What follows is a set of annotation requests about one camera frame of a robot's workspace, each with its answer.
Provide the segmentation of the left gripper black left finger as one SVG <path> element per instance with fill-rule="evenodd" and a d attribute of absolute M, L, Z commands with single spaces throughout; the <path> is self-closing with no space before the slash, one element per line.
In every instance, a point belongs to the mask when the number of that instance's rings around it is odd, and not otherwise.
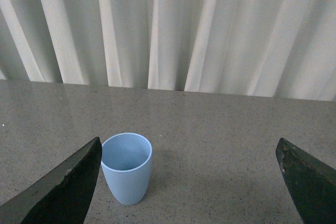
<path fill-rule="evenodd" d="M 1 223 L 84 223 L 102 157 L 95 137 L 26 190 L 1 205 Z"/>

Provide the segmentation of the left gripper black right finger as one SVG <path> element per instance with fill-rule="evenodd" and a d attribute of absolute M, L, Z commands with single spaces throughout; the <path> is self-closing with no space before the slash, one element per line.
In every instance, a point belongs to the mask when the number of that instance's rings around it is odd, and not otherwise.
<path fill-rule="evenodd" d="M 335 169 L 285 138 L 276 158 L 303 223 L 335 223 Z"/>

